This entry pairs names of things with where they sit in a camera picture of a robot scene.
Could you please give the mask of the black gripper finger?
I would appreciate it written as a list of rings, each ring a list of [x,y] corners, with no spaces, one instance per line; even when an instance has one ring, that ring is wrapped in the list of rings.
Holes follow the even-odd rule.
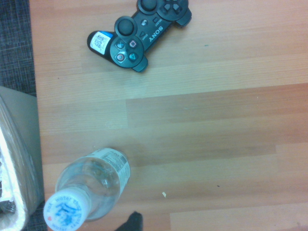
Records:
[[[115,231],[143,231],[143,216],[139,212],[133,212],[128,220]]]

